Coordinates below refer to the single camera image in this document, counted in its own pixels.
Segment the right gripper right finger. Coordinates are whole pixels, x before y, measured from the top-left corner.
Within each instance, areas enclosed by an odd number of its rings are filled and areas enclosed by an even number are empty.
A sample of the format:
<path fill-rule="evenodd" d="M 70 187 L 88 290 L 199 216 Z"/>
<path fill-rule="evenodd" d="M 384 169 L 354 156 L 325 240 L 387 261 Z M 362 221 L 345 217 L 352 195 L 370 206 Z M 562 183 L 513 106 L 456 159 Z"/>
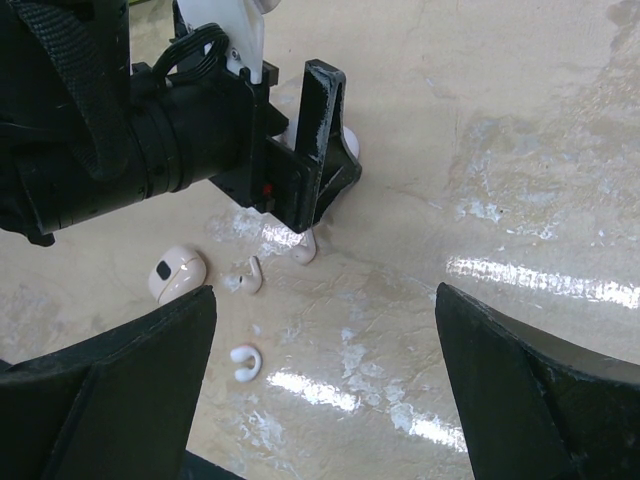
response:
<path fill-rule="evenodd" d="M 435 318 L 475 478 L 638 478 L 638 365 L 446 283 Z"/>

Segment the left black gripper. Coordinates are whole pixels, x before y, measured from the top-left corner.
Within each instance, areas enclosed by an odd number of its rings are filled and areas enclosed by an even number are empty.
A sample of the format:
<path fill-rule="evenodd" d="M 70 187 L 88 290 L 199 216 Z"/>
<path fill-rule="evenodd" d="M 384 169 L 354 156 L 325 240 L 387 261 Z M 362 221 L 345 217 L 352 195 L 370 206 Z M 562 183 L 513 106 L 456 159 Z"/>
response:
<path fill-rule="evenodd" d="M 288 121 L 270 104 L 267 80 L 253 85 L 247 72 L 220 63 L 162 77 L 138 63 L 131 87 L 131 203 L 209 180 L 240 206 L 302 233 L 360 180 L 344 135 L 346 75 L 322 60 L 305 64 L 295 154 L 274 139 Z"/>

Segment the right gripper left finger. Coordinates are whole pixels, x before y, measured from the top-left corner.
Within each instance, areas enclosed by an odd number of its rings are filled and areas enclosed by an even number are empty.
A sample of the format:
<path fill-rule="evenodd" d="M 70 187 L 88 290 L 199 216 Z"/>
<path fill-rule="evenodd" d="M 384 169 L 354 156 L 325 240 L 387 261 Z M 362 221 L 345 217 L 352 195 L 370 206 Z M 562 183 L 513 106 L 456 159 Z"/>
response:
<path fill-rule="evenodd" d="M 2 363 L 2 478 L 178 478 L 216 319 L 203 286 L 70 347 Z"/>

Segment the white oval charging case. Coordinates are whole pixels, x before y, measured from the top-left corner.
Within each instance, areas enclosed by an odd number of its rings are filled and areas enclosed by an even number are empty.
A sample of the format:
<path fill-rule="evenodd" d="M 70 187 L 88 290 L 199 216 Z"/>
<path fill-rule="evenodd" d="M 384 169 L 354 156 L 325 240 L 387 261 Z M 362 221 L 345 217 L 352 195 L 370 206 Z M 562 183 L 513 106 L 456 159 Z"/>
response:
<path fill-rule="evenodd" d="M 360 156 L 360 144 L 355 133 L 347 127 L 343 128 L 342 133 L 349 152 L 354 156 L 356 160 L 358 160 Z M 292 122 L 283 133 L 275 136 L 274 139 L 286 145 L 290 149 L 294 149 L 296 144 L 296 136 L 297 124 Z"/>

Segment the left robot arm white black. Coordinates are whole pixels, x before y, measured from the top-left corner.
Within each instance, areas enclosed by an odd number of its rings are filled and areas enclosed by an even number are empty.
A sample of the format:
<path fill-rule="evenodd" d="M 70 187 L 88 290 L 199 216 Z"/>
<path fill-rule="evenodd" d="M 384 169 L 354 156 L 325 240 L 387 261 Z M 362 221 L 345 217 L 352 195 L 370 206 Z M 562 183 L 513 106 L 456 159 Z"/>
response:
<path fill-rule="evenodd" d="M 298 119 L 270 101 L 272 1 L 176 1 L 153 64 L 130 57 L 126 1 L 1 5 L 1 227 L 57 231 L 207 180 L 295 233 L 362 168 L 345 74 L 306 63 Z"/>

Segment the beige small charging case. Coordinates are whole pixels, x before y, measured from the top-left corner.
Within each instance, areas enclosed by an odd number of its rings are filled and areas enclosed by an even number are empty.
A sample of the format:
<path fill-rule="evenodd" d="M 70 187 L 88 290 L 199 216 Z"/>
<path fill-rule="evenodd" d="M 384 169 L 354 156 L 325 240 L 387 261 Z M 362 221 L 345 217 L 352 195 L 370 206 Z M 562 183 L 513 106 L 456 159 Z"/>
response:
<path fill-rule="evenodd" d="M 148 289 L 159 305 L 165 305 L 203 285 L 206 274 L 202 257 L 191 247 L 177 245 L 152 267 Z"/>

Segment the beige stem earbud right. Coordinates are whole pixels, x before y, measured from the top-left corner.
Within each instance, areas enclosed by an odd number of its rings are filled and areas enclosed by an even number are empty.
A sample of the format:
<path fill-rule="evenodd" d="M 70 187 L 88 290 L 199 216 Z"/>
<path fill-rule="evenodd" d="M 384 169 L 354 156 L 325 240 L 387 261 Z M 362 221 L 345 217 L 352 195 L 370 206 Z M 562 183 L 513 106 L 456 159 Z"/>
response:
<path fill-rule="evenodd" d="M 300 265 L 308 265 L 317 254 L 317 244 L 312 229 L 304 233 L 301 243 L 291 249 L 291 258 Z"/>

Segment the beige stem earbud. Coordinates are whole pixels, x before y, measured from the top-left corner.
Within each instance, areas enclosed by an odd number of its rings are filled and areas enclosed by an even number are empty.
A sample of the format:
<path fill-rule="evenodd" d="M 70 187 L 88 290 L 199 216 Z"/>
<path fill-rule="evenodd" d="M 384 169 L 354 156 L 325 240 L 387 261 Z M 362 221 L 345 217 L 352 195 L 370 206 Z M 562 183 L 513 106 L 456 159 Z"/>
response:
<path fill-rule="evenodd" d="M 312 229 L 304 233 L 301 243 L 291 249 L 291 258 L 300 265 L 308 265 L 317 254 L 317 244 Z"/>
<path fill-rule="evenodd" d="M 260 261 L 257 256 L 248 259 L 249 270 L 242 275 L 228 275 L 224 278 L 223 284 L 231 291 L 243 291 L 248 295 L 255 295 L 263 285 L 263 274 Z"/>

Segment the white clip earbud right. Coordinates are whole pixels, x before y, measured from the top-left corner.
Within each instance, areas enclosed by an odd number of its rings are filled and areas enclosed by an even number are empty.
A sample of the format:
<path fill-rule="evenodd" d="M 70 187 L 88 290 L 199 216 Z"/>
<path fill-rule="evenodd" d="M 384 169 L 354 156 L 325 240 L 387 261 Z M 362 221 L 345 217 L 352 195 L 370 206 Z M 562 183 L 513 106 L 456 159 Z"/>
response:
<path fill-rule="evenodd" d="M 230 351 L 230 359 L 238 368 L 234 372 L 234 378 L 239 383 L 253 381 L 261 371 L 262 355 L 252 345 L 240 345 Z"/>

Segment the beige stem earbud left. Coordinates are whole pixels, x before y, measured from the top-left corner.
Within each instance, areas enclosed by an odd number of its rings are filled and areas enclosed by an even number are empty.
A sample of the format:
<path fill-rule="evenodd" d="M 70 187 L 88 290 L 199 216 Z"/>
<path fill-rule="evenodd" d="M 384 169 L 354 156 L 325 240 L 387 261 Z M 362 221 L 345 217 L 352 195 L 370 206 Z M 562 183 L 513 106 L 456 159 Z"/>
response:
<path fill-rule="evenodd" d="M 260 261 L 257 256 L 248 259 L 249 270 L 242 275 L 228 275 L 224 278 L 223 284 L 231 291 L 243 291 L 248 295 L 255 295 L 263 285 L 263 274 Z"/>

